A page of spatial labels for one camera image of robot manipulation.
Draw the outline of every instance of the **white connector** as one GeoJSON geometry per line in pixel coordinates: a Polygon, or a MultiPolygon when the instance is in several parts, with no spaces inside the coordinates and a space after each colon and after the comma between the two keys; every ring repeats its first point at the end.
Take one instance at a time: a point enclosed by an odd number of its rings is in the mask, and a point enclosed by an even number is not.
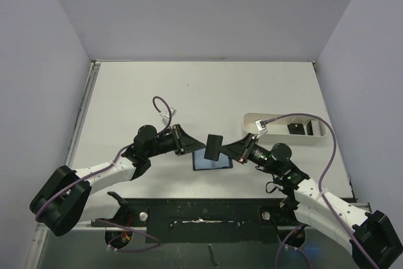
{"type": "MultiPolygon", "coordinates": [[[[176,109],[174,109],[173,107],[171,107],[170,109],[171,109],[172,118],[173,118],[175,116],[176,109]]],[[[169,112],[166,110],[164,113],[160,112],[159,115],[162,117],[162,122],[166,126],[169,121],[169,112]]]]}
{"type": "Polygon", "coordinates": [[[265,124],[263,123],[263,120],[262,120],[262,119],[260,119],[260,120],[258,120],[258,121],[255,121],[254,123],[256,124],[256,126],[257,126],[259,132],[261,132],[261,131],[263,131],[263,130],[266,129],[266,126],[265,126],[265,124]]]}
{"type": "Polygon", "coordinates": [[[260,119],[258,121],[254,122],[258,128],[259,133],[257,134],[256,138],[260,138],[262,135],[264,135],[265,133],[267,133],[267,128],[266,128],[266,124],[264,124],[263,120],[260,119]]]}

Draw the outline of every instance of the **gray wall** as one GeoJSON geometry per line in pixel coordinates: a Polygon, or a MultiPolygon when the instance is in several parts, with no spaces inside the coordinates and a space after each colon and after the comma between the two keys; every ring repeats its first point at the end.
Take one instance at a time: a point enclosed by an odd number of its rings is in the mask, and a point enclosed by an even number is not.
{"type": "Polygon", "coordinates": [[[391,218],[401,240],[402,24],[402,0],[352,0],[317,68],[355,192],[391,218]]]}
{"type": "Polygon", "coordinates": [[[316,60],[350,0],[60,0],[92,59],[316,60]]]}
{"type": "Polygon", "coordinates": [[[0,268],[23,268],[28,206],[64,163],[89,65],[58,0],[0,0],[0,268]]]}

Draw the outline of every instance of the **white container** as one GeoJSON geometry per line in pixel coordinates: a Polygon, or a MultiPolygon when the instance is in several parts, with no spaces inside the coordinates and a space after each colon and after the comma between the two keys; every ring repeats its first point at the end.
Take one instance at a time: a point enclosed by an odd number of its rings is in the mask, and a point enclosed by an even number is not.
{"type": "MultiPolygon", "coordinates": [[[[247,113],[244,115],[244,131],[246,133],[258,134],[258,127],[255,124],[257,120],[268,120],[281,116],[279,113],[247,113]]],[[[262,143],[286,143],[286,144],[303,144],[314,145],[319,143],[327,134],[327,127],[322,122],[306,116],[290,116],[279,119],[267,124],[268,132],[259,138],[262,143]],[[318,123],[319,127],[315,135],[292,135],[287,125],[291,123],[301,123],[304,125],[305,133],[307,133],[307,124],[318,123]]]]}

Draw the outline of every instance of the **screw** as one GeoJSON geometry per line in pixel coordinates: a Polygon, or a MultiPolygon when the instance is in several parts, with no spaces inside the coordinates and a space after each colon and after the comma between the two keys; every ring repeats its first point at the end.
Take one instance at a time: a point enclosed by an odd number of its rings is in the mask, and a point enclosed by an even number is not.
{"type": "Polygon", "coordinates": [[[264,220],[270,220],[270,212],[264,211],[264,212],[262,213],[262,218],[263,218],[264,220]]]}
{"type": "Polygon", "coordinates": [[[147,212],[141,212],[141,213],[139,214],[139,219],[140,219],[142,222],[145,222],[145,221],[148,219],[148,217],[149,217],[149,215],[147,214],[147,212]]]}

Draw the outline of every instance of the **purple cable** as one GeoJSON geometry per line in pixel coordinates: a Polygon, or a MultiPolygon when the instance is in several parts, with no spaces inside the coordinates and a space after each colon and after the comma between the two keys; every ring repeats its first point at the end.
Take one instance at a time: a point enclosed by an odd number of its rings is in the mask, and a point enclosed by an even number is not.
{"type": "MultiPolygon", "coordinates": [[[[135,229],[130,228],[130,227],[125,227],[125,226],[122,226],[122,225],[118,225],[118,224],[112,223],[112,222],[110,222],[108,220],[96,219],[96,221],[101,222],[101,223],[105,223],[105,224],[108,224],[110,226],[114,226],[114,227],[117,227],[117,228],[121,228],[121,229],[130,231],[130,232],[133,232],[133,233],[140,234],[141,236],[145,236],[146,238],[152,239],[152,240],[157,242],[156,244],[154,244],[152,246],[149,246],[149,247],[144,247],[144,248],[140,248],[140,249],[117,249],[117,252],[122,252],[122,253],[144,252],[144,251],[148,251],[148,250],[157,248],[157,247],[159,247],[161,245],[161,241],[158,238],[156,238],[155,236],[151,236],[150,234],[147,234],[145,232],[141,232],[141,231],[135,230],[135,229]]],[[[111,245],[111,243],[114,240],[118,239],[118,238],[120,238],[120,236],[115,236],[113,239],[111,239],[108,242],[108,245],[111,245]]]]}
{"type": "Polygon", "coordinates": [[[59,196],[61,196],[63,193],[65,193],[67,190],[71,189],[72,187],[76,186],[78,183],[80,183],[81,181],[84,181],[92,176],[97,175],[98,173],[103,173],[104,171],[107,171],[108,169],[111,169],[112,167],[114,167],[114,165],[116,164],[116,162],[118,161],[120,155],[122,154],[122,152],[127,149],[129,146],[131,146],[131,144],[126,145],[125,147],[121,148],[117,155],[115,156],[114,160],[112,161],[111,164],[107,165],[107,167],[102,168],[100,170],[94,171],[93,173],[90,173],[86,176],[83,176],[82,178],[79,178],[78,180],[74,181],[73,183],[71,183],[70,185],[64,187],[63,189],[61,189],[59,192],[57,192],[55,195],[53,195],[49,200],[47,200],[44,205],[42,207],[40,207],[40,209],[37,212],[37,215],[35,216],[35,220],[37,222],[40,222],[40,217],[43,214],[43,212],[46,210],[46,208],[49,206],[50,203],[52,203],[54,200],[56,200],[56,198],[58,198],[59,196]]]}
{"type": "MultiPolygon", "coordinates": [[[[306,117],[310,117],[310,118],[314,118],[316,120],[319,120],[324,125],[326,125],[326,127],[329,129],[330,133],[332,134],[332,138],[333,138],[332,156],[330,157],[330,160],[329,160],[328,164],[326,165],[325,170],[321,174],[321,177],[319,178],[319,182],[318,182],[319,191],[322,192],[323,179],[324,179],[326,173],[329,171],[329,168],[330,168],[331,164],[333,163],[334,157],[336,156],[336,149],[337,149],[336,134],[335,134],[333,128],[331,127],[331,125],[329,123],[327,123],[323,118],[321,118],[319,116],[316,116],[316,115],[311,115],[310,113],[287,113],[286,115],[281,115],[281,116],[266,120],[266,121],[264,121],[264,123],[269,124],[269,123],[277,121],[277,120],[279,120],[281,118],[290,117],[290,116],[306,116],[306,117]]],[[[333,209],[333,206],[330,204],[329,200],[326,198],[326,196],[324,194],[322,195],[322,198],[325,201],[326,205],[329,207],[330,211],[333,213],[334,217],[337,219],[337,221],[340,223],[340,225],[343,227],[343,229],[347,232],[349,237],[353,240],[353,242],[356,244],[357,248],[365,256],[365,258],[370,262],[370,264],[374,267],[374,269],[379,269],[378,265],[371,259],[371,256],[365,251],[363,246],[354,237],[354,234],[351,232],[351,230],[347,226],[347,224],[339,217],[338,213],[333,209]]],[[[277,251],[278,254],[280,254],[279,250],[281,250],[281,248],[282,248],[282,245],[280,245],[280,247],[278,248],[278,251],[277,251]]]]}
{"type": "Polygon", "coordinates": [[[169,113],[168,124],[158,133],[158,134],[160,134],[160,133],[162,133],[163,131],[167,130],[167,129],[171,126],[171,122],[172,122],[172,111],[171,111],[171,107],[169,107],[168,103],[167,103],[164,99],[162,99],[160,96],[155,96],[155,97],[153,97],[153,99],[152,99],[152,104],[154,105],[154,108],[157,110],[157,112],[160,113],[161,111],[160,111],[160,109],[158,108],[158,106],[156,105],[156,99],[158,99],[159,101],[161,101],[161,102],[165,105],[165,107],[166,107],[166,109],[168,110],[168,113],[169,113]]]}
{"type": "MultiPolygon", "coordinates": [[[[288,233],[287,236],[284,238],[284,240],[281,242],[280,248],[277,250],[277,253],[276,253],[276,259],[275,259],[275,268],[276,269],[278,268],[278,259],[280,258],[281,248],[285,246],[285,242],[287,242],[287,240],[290,238],[290,236],[295,231],[297,231],[300,228],[304,228],[305,226],[306,226],[305,224],[301,224],[301,225],[297,226],[296,228],[292,229],[291,232],[288,233]]],[[[294,246],[291,246],[291,245],[288,245],[288,247],[291,247],[291,248],[297,250],[298,252],[300,252],[305,257],[305,259],[307,260],[309,268],[313,269],[312,262],[310,261],[309,256],[307,255],[307,253],[304,250],[298,249],[298,248],[296,248],[294,246]]]]}

